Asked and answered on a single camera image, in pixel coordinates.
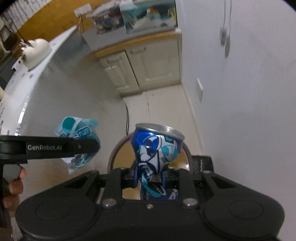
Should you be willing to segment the left human hand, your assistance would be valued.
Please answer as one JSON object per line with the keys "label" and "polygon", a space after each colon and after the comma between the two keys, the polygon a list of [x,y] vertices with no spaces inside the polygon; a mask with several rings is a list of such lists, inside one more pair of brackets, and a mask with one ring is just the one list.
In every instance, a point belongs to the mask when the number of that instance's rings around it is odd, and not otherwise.
{"label": "left human hand", "polygon": [[9,185],[9,195],[3,198],[4,208],[8,211],[10,217],[15,217],[16,209],[20,205],[20,197],[23,193],[22,180],[26,176],[26,170],[21,168],[20,174],[17,179],[12,180]]}

